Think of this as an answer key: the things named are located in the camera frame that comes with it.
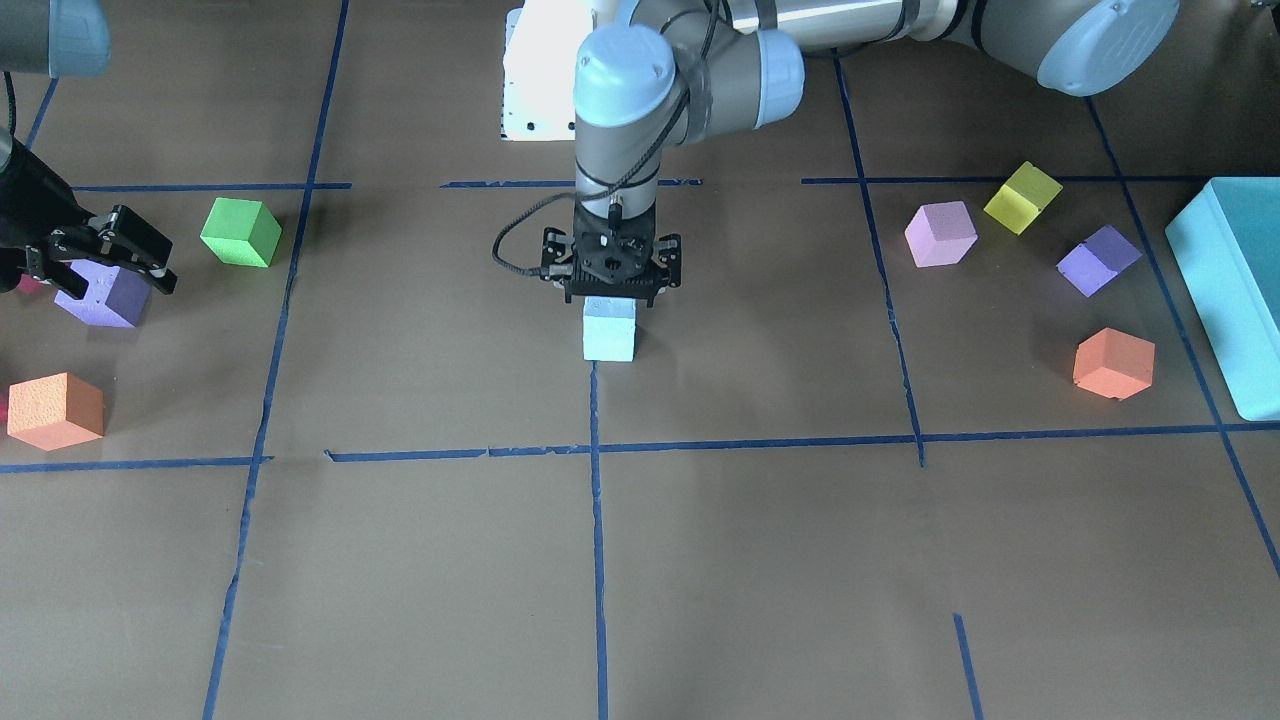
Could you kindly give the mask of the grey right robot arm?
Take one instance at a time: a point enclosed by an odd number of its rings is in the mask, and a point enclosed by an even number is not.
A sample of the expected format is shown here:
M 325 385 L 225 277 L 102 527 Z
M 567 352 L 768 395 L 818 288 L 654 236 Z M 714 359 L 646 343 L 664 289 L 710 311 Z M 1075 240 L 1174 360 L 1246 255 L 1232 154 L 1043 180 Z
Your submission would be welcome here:
M 3 73 L 102 74 L 111 56 L 108 18 L 97 1 L 5 1 L 1 10 Z M 133 209 L 104 214 L 82 208 L 73 188 L 13 129 L 1 137 L 3 291 L 22 278 L 83 299 L 90 283 L 74 260 L 137 274 L 164 295 L 174 292 L 173 242 Z

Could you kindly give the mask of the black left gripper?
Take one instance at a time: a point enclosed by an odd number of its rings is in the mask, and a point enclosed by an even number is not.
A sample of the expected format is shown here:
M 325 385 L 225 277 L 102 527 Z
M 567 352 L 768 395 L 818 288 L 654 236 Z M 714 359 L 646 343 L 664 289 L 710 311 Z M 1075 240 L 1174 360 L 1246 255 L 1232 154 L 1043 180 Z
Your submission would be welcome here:
M 649 307 L 667 288 L 681 284 L 681 236 L 657 234 L 657 208 L 634 218 L 599 217 L 577 202 L 572 232 L 547 227 L 540 279 L 573 297 L 636 299 Z

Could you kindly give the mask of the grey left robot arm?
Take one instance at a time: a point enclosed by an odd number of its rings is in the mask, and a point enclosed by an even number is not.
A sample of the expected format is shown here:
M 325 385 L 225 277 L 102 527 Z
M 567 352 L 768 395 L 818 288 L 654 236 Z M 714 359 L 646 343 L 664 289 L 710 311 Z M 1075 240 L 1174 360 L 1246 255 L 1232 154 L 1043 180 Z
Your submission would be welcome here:
M 570 231 L 543 233 L 522 275 L 566 299 L 652 304 L 680 284 L 677 234 L 657 233 L 667 147 L 756 129 L 803 100 L 805 55 L 900 38 L 951 40 L 1084 97 L 1164 41 L 1176 1 L 625 1 L 570 54 Z

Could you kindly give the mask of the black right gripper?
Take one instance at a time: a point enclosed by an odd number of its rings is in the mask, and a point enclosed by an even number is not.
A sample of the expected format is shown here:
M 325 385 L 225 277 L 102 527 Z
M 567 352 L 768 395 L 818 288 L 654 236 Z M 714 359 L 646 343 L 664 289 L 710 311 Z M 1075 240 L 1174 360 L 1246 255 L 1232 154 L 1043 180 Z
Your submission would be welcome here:
M 101 263 L 138 274 L 155 290 L 173 295 L 178 277 L 169 268 L 173 242 L 133 209 L 115 205 L 95 218 L 76 201 L 70 186 L 24 145 L 1 149 L 1 290 L 12 291 L 22 275 L 82 300 L 90 287 L 67 263 L 54 259 L 58 231 L 86 238 L 97 236 Z

